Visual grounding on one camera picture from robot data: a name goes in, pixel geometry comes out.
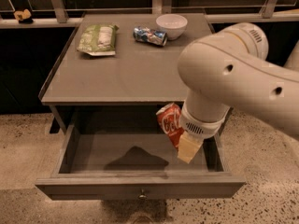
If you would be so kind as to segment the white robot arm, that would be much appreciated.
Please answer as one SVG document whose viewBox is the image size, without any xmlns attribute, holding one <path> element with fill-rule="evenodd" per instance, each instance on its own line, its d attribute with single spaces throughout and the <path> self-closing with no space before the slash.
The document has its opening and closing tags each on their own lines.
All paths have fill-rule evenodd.
<svg viewBox="0 0 299 224">
<path fill-rule="evenodd" d="M 299 72 L 267 62 L 267 53 L 267 38 L 252 23 L 199 38 L 181 52 L 178 74 L 188 95 L 179 118 L 179 159 L 190 162 L 232 107 L 298 138 Z"/>
</svg>

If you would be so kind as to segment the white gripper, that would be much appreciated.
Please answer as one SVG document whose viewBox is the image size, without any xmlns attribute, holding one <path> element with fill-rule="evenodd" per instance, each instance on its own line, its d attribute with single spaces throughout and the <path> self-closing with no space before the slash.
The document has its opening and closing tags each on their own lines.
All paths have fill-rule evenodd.
<svg viewBox="0 0 299 224">
<path fill-rule="evenodd" d="M 214 122 L 201 121 L 199 118 L 193 117 L 187 110 L 187 106 L 183 105 L 179 125 L 185 132 L 179 138 L 178 158 L 190 163 L 203 145 L 203 139 L 211 138 L 218 132 L 225 121 L 226 115 L 227 113 L 224 113 L 220 120 Z"/>
</svg>

